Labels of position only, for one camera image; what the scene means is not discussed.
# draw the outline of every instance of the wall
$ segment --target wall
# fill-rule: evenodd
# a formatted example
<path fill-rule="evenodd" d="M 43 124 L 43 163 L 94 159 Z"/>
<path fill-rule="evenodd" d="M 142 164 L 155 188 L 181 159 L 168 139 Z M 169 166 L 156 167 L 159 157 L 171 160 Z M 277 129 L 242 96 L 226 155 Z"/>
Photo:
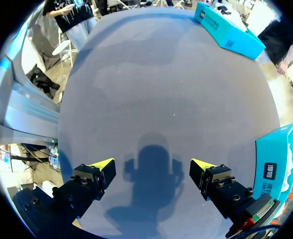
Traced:
<path fill-rule="evenodd" d="M 39 55 L 31 39 L 29 39 L 27 36 L 23 43 L 21 57 L 21 66 L 24 73 L 27 74 L 36 64 L 38 68 L 42 70 L 42 72 L 46 72 L 46 68 L 41 56 Z"/>
<path fill-rule="evenodd" d="M 0 147 L 2 150 L 8 151 L 4 146 Z M 21 156 L 20 150 L 17 146 L 11 146 L 11 153 Z M 0 182 L 4 188 L 19 187 L 21 184 L 32 183 L 32 176 L 30 168 L 25 165 L 21 160 L 12 160 L 12 170 L 8 154 L 0 151 Z"/>
<path fill-rule="evenodd" d="M 248 28 L 258 36 L 276 17 L 277 14 L 270 7 L 258 0 L 247 19 Z"/>

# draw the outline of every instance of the bolt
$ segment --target bolt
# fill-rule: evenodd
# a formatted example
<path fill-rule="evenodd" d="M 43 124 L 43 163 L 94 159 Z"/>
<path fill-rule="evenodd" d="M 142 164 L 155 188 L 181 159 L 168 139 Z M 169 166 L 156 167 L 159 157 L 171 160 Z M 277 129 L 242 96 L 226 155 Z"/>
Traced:
<path fill-rule="evenodd" d="M 219 180 L 218 181 L 218 188 L 224 186 L 224 181 L 223 180 Z"/>
<path fill-rule="evenodd" d="M 37 204 L 39 202 L 39 200 L 37 198 L 34 198 L 31 200 L 33 204 Z"/>
<path fill-rule="evenodd" d="M 232 198 L 232 201 L 233 202 L 238 202 L 240 200 L 240 196 L 238 194 L 236 194 L 233 198 Z"/>
<path fill-rule="evenodd" d="M 254 192 L 254 190 L 253 190 L 252 187 L 247 188 L 247 190 L 248 190 L 248 193 L 249 193 L 249 194 L 252 194 L 252 193 Z"/>
<path fill-rule="evenodd" d="M 25 209 L 25 211 L 28 211 L 29 208 L 30 208 L 30 206 L 29 206 L 28 204 L 25 204 L 25 205 L 24 205 L 24 209 Z"/>
<path fill-rule="evenodd" d="M 75 179 L 76 179 L 76 177 L 75 177 L 75 176 L 71 176 L 71 177 L 70 177 L 70 182 L 74 182 L 74 181 L 75 181 Z"/>
<path fill-rule="evenodd" d="M 233 183 L 233 182 L 236 181 L 236 178 L 235 178 L 234 176 L 231 176 L 231 177 L 229 178 L 229 180 L 230 180 L 231 183 Z"/>
<path fill-rule="evenodd" d="M 82 184 L 82 186 L 87 186 L 88 182 L 87 182 L 87 180 L 81 180 L 81 184 Z"/>
<path fill-rule="evenodd" d="M 72 194 L 67 194 L 67 199 L 68 199 L 68 201 L 72 201 Z"/>

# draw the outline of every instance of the teal box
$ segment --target teal box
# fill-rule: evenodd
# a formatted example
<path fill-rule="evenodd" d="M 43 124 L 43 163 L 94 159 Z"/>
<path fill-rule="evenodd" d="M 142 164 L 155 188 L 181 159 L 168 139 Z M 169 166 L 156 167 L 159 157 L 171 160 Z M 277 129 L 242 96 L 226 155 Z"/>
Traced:
<path fill-rule="evenodd" d="M 195 19 L 210 33 L 222 48 L 237 52 L 255 60 L 266 48 L 249 29 L 243 32 L 208 5 L 198 2 Z"/>
<path fill-rule="evenodd" d="M 293 168 L 288 177 L 288 190 L 281 190 L 286 177 L 289 144 L 293 161 L 293 123 L 256 140 L 254 199 L 269 194 L 281 204 L 287 200 L 293 186 Z"/>

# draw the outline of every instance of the gray tabletop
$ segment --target gray tabletop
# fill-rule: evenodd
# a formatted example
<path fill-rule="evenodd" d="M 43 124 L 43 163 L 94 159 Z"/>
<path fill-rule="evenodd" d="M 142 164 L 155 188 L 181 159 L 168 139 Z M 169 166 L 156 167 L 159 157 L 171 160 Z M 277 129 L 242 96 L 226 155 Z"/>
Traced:
<path fill-rule="evenodd" d="M 189 177 L 195 157 L 253 186 L 255 140 L 278 128 L 256 62 L 220 48 L 194 12 L 142 8 L 104 16 L 78 54 L 61 107 L 64 180 L 115 158 L 117 176 L 81 218 L 117 239 L 224 238 L 231 221 Z"/>

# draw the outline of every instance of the person's arm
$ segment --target person's arm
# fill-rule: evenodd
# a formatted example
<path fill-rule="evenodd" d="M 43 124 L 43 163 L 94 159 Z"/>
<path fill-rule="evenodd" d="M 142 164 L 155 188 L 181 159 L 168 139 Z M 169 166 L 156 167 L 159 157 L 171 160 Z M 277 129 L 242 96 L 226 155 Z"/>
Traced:
<path fill-rule="evenodd" d="M 59 16 L 59 15 L 67 15 L 69 12 L 71 12 L 72 9 L 70 8 L 62 8 L 56 11 L 50 11 L 46 13 L 46 16 L 48 17 L 55 17 L 55 16 Z"/>
<path fill-rule="evenodd" d="M 293 45 L 290 46 L 286 57 L 278 64 L 278 72 L 284 74 L 288 70 L 290 62 L 293 60 Z"/>

